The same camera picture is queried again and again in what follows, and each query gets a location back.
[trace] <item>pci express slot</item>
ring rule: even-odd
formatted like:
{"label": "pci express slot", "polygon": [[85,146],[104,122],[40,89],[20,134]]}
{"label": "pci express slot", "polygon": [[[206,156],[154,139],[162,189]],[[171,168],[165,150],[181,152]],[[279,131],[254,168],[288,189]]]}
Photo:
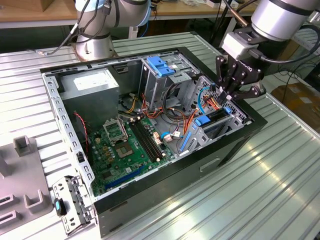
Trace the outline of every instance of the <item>pci express slot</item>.
{"label": "pci express slot", "polygon": [[135,176],[138,176],[144,168],[145,168],[145,166],[141,166],[141,167],[139,167],[139,169],[137,169],[137,170],[129,173],[128,175],[125,175],[125,176],[123,176],[123,177],[120,177],[119,179],[114,180],[114,181],[112,181],[112,182],[104,185],[104,189],[107,190],[107,189],[109,189],[109,188],[113,188],[114,186],[117,186],[117,185],[119,185],[119,184],[122,184],[122,183],[126,182],[127,180],[132,179],[132,178],[134,178]]}
{"label": "pci express slot", "polygon": [[143,149],[146,151],[151,162],[154,163],[157,161],[157,159],[163,158],[160,150],[158,149],[152,138],[149,136],[149,133],[140,122],[130,123],[130,128],[134,133],[135,137],[138,139],[141,146],[143,147]]}

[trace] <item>ram slot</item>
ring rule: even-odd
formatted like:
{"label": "ram slot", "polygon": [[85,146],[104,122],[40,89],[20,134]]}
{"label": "ram slot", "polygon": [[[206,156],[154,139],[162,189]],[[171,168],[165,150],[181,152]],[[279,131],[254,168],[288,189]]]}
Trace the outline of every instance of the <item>ram slot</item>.
{"label": "ram slot", "polygon": [[145,141],[144,136],[141,135],[140,131],[138,130],[138,127],[137,127],[136,123],[132,123],[130,125],[130,128],[131,128],[132,132],[134,133],[135,137],[138,139],[138,141],[141,144],[141,146],[143,147],[143,149],[146,151],[146,153],[149,156],[150,160],[152,162],[155,162],[156,159],[157,159],[157,155],[154,154],[154,152],[152,151],[152,149],[150,148],[148,143]]}
{"label": "ram slot", "polygon": [[145,130],[141,123],[132,123],[130,127],[135,137],[148,154],[151,162],[154,163],[157,161],[157,159],[161,159],[163,157],[160,150],[149,136],[149,133]]}
{"label": "ram slot", "polygon": [[159,148],[156,146],[154,140],[150,137],[149,133],[147,132],[147,130],[144,128],[144,126],[139,123],[138,124],[138,129],[140,130],[140,132],[145,135],[145,137],[147,138],[147,143],[150,145],[150,147],[153,149],[154,153],[156,153],[156,156],[161,159],[163,156],[159,150]]}

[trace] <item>yellow wire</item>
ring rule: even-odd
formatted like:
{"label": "yellow wire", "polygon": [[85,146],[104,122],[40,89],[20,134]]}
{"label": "yellow wire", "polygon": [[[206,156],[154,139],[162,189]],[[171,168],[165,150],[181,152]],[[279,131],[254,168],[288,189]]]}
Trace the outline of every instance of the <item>yellow wire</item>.
{"label": "yellow wire", "polygon": [[126,114],[132,113],[133,110],[135,109],[135,105],[136,105],[136,98],[133,99],[132,107],[128,111],[126,111],[125,113]]}

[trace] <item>wooden table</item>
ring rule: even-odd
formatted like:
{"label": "wooden table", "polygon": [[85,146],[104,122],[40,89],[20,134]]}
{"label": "wooden table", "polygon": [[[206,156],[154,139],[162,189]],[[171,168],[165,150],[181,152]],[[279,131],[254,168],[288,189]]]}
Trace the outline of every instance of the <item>wooden table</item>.
{"label": "wooden table", "polygon": [[[242,16],[251,16],[256,9],[252,4],[241,11]],[[174,19],[203,19],[215,18],[218,14],[218,7],[209,7],[206,4],[189,6],[182,1],[160,2],[157,4],[157,20]],[[0,29],[29,28],[47,26],[73,25],[77,20],[77,11],[73,0],[55,0],[44,12],[26,10],[17,7],[4,6],[0,9]],[[155,13],[152,12],[149,20],[155,20]],[[229,24],[229,32],[233,30],[236,21]],[[137,37],[138,28],[130,27],[129,38]]]}

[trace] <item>blue pci slot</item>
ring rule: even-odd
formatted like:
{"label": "blue pci slot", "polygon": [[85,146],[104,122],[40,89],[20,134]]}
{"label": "blue pci slot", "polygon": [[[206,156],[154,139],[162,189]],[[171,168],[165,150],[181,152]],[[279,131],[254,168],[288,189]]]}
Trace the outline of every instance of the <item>blue pci slot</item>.
{"label": "blue pci slot", "polygon": [[122,184],[125,181],[127,181],[127,180],[129,180],[131,178],[134,178],[135,176],[139,175],[144,168],[145,168],[145,166],[141,166],[141,167],[139,167],[139,169],[129,173],[128,175],[120,177],[119,179],[114,180],[113,182],[110,182],[110,183],[104,185],[104,188],[107,190],[107,189],[112,188],[112,187],[114,187],[114,186],[116,186],[118,184]]}

